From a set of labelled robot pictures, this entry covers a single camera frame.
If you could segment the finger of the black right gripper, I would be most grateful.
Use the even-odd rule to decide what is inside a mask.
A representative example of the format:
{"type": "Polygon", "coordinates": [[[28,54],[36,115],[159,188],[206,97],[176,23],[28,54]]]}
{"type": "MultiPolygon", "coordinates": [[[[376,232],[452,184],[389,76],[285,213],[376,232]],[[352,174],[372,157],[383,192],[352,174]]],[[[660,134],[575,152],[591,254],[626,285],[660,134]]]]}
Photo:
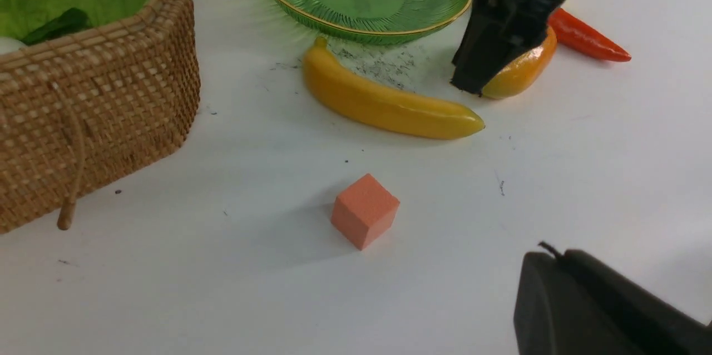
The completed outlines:
{"type": "Polygon", "coordinates": [[[508,24],[491,9],[473,7],[452,59],[450,83],[460,91],[479,95],[506,66],[542,42],[543,20],[508,24]]]}

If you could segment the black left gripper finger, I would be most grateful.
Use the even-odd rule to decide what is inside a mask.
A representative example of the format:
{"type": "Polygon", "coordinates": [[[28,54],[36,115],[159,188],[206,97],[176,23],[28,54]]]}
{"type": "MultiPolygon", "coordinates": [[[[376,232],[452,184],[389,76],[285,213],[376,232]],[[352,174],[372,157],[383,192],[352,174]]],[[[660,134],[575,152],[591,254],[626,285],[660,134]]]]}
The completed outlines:
{"type": "Polygon", "coordinates": [[[521,264],[520,354],[709,354],[710,327],[581,249],[547,243],[521,264]]]}

